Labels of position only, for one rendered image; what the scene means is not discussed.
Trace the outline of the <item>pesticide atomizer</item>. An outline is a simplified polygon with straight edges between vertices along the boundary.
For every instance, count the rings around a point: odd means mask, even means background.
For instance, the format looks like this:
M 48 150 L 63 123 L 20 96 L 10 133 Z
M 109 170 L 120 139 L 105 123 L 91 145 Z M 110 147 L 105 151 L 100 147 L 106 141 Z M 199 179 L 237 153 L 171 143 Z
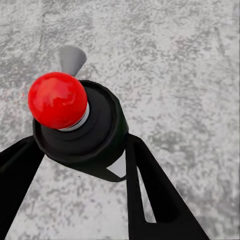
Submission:
M 39 148 L 66 167 L 125 181 L 129 129 L 119 98 L 98 82 L 75 78 L 88 60 L 84 50 L 67 44 L 57 55 L 61 72 L 38 77 L 27 97 Z

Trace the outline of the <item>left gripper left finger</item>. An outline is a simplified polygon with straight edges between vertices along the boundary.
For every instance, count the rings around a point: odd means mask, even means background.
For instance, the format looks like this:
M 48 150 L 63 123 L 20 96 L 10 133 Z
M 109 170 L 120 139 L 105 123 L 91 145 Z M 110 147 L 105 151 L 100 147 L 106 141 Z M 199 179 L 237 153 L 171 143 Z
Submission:
M 5 240 L 44 156 L 33 135 L 0 152 L 0 240 Z

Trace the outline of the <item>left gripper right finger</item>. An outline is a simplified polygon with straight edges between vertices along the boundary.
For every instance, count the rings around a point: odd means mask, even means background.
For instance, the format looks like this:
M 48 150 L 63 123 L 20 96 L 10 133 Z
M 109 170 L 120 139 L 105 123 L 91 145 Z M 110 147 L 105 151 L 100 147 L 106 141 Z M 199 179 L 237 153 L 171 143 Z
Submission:
M 129 240 L 210 240 L 145 142 L 126 133 Z M 137 167 L 156 223 L 145 220 Z

